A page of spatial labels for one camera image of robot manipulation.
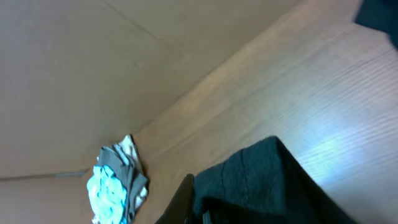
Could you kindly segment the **grey folded garment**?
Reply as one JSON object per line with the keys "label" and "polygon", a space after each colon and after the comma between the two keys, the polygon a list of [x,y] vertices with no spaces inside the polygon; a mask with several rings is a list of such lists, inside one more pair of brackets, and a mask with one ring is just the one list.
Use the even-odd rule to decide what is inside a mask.
{"label": "grey folded garment", "polygon": [[93,172],[87,190],[96,221],[132,223],[148,195],[135,144],[127,139],[103,146]]}

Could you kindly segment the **black shirt with white logo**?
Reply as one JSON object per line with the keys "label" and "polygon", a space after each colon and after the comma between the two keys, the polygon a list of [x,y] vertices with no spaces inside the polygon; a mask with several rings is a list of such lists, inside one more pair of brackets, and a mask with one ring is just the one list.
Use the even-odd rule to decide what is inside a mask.
{"label": "black shirt with white logo", "polygon": [[363,0],[354,22],[386,33],[397,49],[397,0]]}

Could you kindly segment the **light blue folded shirt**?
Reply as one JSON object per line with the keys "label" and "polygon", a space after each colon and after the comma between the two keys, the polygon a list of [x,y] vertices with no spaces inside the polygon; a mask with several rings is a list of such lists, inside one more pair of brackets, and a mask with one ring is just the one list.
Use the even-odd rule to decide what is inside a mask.
{"label": "light blue folded shirt", "polygon": [[110,166],[94,166],[86,184],[93,223],[126,224],[127,190]]}

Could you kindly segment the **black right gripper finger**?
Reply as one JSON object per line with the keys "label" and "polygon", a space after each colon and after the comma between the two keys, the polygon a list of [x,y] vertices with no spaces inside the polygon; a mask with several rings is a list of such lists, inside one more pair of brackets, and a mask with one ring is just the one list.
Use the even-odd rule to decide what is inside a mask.
{"label": "black right gripper finger", "polygon": [[187,174],[172,197],[165,212],[155,224],[192,224],[194,201],[193,174]]}

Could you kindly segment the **black t-shirt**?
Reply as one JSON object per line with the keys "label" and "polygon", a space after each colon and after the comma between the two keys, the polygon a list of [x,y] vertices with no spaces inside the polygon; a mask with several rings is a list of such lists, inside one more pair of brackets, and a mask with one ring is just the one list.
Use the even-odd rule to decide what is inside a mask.
{"label": "black t-shirt", "polygon": [[194,180],[197,223],[353,223],[271,136]]}

